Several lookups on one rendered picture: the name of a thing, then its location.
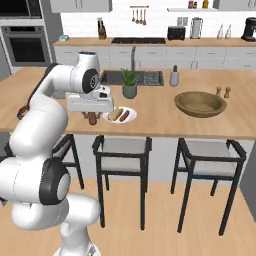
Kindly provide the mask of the silver kettle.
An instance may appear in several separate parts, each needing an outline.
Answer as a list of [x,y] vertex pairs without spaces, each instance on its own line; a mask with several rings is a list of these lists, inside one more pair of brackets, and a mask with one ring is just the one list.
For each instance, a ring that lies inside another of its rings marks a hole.
[[200,39],[202,32],[203,19],[200,17],[194,17],[191,20],[190,27],[190,38],[191,39]]

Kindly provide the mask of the grey soap dispenser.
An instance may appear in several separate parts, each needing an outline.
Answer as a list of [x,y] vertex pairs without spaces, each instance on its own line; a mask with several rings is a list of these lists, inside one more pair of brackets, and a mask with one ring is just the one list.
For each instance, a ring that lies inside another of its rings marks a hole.
[[169,84],[171,86],[177,86],[179,84],[179,72],[176,65],[173,66],[173,70],[171,71]]

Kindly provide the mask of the wooden bowl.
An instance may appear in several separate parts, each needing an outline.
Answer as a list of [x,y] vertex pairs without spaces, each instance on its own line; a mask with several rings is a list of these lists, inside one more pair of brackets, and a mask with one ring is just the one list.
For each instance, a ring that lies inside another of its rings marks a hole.
[[227,106],[225,100],[207,92],[188,91],[175,96],[175,105],[183,113],[196,118],[209,118],[222,113]]

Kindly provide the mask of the dark knife block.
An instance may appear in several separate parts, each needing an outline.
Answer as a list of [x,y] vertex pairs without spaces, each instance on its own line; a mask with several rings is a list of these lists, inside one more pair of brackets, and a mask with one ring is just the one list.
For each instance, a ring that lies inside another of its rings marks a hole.
[[105,40],[107,38],[106,29],[101,17],[98,18],[98,36],[100,40]]

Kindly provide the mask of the green plant in grey pot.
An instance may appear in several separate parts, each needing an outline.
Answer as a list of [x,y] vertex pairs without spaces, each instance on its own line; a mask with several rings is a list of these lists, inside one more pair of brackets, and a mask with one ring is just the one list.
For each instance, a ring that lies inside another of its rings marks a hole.
[[133,99],[137,95],[138,77],[133,71],[127,69],[121,70],[122,74],[122,92],[127,99]]

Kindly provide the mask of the dark sink basin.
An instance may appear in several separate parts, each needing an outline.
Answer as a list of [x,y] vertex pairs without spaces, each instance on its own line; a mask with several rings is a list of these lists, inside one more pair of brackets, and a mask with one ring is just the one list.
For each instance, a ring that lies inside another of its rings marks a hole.
[[[139,86],[163,86],[163,74],[161,71],[136,71]],[[121,85],[123,80],[120,70],[104,70],[100,77],[102,85]]]

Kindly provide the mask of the grey wall cupboards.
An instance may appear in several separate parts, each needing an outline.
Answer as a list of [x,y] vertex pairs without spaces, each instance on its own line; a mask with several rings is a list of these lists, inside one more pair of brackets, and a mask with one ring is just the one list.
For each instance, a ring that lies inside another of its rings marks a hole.
[[112,0],[50,0],[54,13],[103,12],[113,10]]
[[213,0],[219,11],[256,11],[256,0]]

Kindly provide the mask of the steel oven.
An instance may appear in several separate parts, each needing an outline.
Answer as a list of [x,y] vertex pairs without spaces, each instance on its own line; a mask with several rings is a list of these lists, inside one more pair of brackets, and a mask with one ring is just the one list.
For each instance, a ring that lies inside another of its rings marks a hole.
[[13,67],[47,67],[53,58],[43,26],[2,26]]

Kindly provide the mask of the black microwave oven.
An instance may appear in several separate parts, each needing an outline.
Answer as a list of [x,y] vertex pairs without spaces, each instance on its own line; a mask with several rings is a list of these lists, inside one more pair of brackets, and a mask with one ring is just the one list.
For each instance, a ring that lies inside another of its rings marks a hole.
[[39,0],[0,0],[0,18],[41,19]]

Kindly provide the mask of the black hob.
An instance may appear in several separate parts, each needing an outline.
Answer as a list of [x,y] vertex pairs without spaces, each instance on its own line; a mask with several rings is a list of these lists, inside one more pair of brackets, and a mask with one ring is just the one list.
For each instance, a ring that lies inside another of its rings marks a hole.
[[115,37],[111,44],[166,44],[166,41],[159,37]]

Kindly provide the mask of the black stool with grey seat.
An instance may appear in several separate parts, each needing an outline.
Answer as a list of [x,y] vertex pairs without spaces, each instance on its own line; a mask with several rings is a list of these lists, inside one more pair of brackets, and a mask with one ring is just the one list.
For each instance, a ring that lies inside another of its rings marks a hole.
[[140,178],[140,229],[145,229],[145,195],[148,190],[149,154],[152,139],[109,138],[99,135],[95,138],[93,154],[96,162],[98,200],[101,207],[100,224],[105,227],[103,186],[110,189],[110,176]]
[[[13,153],[9,147],[9,132],[0,132],[0,163]],[[75,138],[72,134],[62,135],[53,149],[53,156],[61,160],[73,178],[79,180],[80,188],[84,188],[84,181],[80,167]]]
[[222,217],[219,235],[224,234],[230,215],[246,152],[239,142],[188,141],[179,138],[170,192],[174,193],[178,173],[186,173],[187,180],[177,231],[181,232],[193,179],[212,180],[210,195],[214,196],[219,181],[231,181],[231,188]]

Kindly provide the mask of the dark blue and brown object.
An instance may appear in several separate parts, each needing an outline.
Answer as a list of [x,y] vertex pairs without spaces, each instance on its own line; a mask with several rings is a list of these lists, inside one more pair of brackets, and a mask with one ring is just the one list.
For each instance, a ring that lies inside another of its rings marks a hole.
[[24,105],[23,107],[21,107],[17,114],[16,114],[16,117],[18,120],[21,120],[25,115],[26,113],[29,111],[29,106],[28,105]]

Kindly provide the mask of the black coffee machine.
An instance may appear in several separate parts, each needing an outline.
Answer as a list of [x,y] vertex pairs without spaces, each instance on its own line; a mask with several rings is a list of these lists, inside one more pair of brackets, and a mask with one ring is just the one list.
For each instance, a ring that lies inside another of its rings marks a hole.
[[256,18],[248,17],[245,21],[245,28],[241,38],[247,42],[254,42],[256,38],[253,34],[256,32]]

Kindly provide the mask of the black toaster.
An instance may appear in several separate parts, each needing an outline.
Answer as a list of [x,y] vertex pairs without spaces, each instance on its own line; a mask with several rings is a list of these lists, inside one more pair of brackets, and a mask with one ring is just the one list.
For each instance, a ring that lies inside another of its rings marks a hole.
[[184,40],[186,28],[184,26],[169,26],[167,31],[167,38],[169,40]]

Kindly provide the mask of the grey base cupboards run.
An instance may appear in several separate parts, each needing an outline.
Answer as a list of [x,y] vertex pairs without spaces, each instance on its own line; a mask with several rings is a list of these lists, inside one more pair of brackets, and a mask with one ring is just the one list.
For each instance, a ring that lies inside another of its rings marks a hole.
[[[131,46],[55,46],[56,60],[75,65],[80,51],[95,52],[101,68],[131,68]],[[237,69],[256,70],[255,47],[135,47],[137,69]]]

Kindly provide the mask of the white plate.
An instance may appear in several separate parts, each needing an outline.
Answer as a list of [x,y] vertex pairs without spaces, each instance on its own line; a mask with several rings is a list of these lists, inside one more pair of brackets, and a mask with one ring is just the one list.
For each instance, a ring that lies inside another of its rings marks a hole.
[[129,116],[128,116],[123,122],[120,122],[120,121],[119,121],[119,118],[120,118],[120,117],[119,117],[116,121],[110,121],[110,120],[108,119],[108,114],[109,114],[110,112],[104,113],[104,114],[103,114],[103,118],[104,118],[106,121],[108,121],[108,122],[110,122],[110,123],[114,123],[114,124],[129,123],[129,122],[134,121],[134,120],[136,119],[136,117],[137,117],[137,112],[136,112],[134,109],[129,108],[129,107],[123,107],[123,106],[121,106],[121,107],[119,107],[119,108],[122,108],[122,109],[123,109],[123,112],[122,112],[122,114],[120,115],[120,117],[125,113],[126,110],[129,110],[129,111],[130,111]]

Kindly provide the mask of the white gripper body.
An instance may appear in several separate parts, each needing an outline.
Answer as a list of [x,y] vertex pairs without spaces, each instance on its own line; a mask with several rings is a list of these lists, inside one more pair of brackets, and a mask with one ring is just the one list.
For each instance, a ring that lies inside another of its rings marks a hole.
[[111,97],[106,99],[84,99],[79,94],[67,93],[67,108],[73,112],[110,112],[114,109]]

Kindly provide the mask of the white wall shelf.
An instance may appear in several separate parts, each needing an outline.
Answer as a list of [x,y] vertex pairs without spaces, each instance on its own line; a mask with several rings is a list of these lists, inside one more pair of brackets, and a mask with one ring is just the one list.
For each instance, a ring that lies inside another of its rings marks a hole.
[[197,9],[189,9],[189,8],[167,8],[167,12],[216,12],[218,9],[214,8],[197,8]]

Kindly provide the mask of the yellow-green bun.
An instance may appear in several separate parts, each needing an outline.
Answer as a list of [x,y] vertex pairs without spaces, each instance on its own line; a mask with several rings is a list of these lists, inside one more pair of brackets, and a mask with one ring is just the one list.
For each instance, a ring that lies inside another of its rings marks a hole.
[[112,112],[108,114],[108,119],[110,121],[116,121],[120,117],[122,112],[123,112],[122,108],[116,107]]

